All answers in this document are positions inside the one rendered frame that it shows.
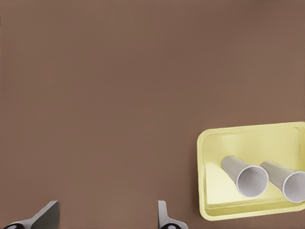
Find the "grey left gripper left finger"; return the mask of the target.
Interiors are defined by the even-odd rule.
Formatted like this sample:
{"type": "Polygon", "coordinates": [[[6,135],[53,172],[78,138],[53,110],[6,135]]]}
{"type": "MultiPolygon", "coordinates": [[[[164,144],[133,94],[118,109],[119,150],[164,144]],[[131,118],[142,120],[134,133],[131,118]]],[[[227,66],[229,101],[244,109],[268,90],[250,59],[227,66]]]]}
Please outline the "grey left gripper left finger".
{"type": "Polygon", "coordinates": [[[58,229],[59,201],[53,200],[29,219],[13,222],[3,229],[58,229]]]}

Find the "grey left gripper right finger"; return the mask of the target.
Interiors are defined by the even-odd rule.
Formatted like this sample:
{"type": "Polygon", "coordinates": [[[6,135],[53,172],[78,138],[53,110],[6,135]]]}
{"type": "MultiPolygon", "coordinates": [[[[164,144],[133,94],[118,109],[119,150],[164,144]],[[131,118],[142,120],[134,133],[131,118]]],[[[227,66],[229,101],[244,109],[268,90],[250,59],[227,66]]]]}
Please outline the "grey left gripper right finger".
{"type": "Polygon", "coordinates": [[[158,200],[158,227],[159,229],[188,229],[186,223],[168,216],[164,200],[158,200]]]}

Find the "pale yellow tray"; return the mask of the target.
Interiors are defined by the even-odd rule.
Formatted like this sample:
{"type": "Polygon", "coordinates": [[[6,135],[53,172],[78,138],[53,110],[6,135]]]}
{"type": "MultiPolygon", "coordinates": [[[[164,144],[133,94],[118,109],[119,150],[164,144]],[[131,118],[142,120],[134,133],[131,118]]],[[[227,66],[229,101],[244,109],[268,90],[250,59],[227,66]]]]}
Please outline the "pale yellow tray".
{"type": "Polygon", "coordinates": [[[199,210],[209,221],[296,212],[305,201],[291,203],[269,184],[258,197],[244,197],[222,169],[221,162],[234,156],[251,165],[272,161],[305,171],[305,122],[216,128],[197,139],[199,210]]]}

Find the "white IKEA cup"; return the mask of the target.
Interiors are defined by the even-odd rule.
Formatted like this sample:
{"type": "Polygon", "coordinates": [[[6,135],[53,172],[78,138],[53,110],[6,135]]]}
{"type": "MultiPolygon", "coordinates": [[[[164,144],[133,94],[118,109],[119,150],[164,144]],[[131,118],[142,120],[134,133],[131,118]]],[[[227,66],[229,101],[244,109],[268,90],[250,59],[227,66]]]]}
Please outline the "white IKEA cup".
{"type": "Polygon", "coordinates": [[[305,201],[305,172],[296,171],[271,161],[261,167],[268,173],[269,181],[292,203],[305,201]]]}
{"type": "Polygon", "coordinates": [[[244,197],[258,197],[268,188],[269,175],[261,166],[251,165],[234,156],[225,157],[221,166],[244,197]]]}

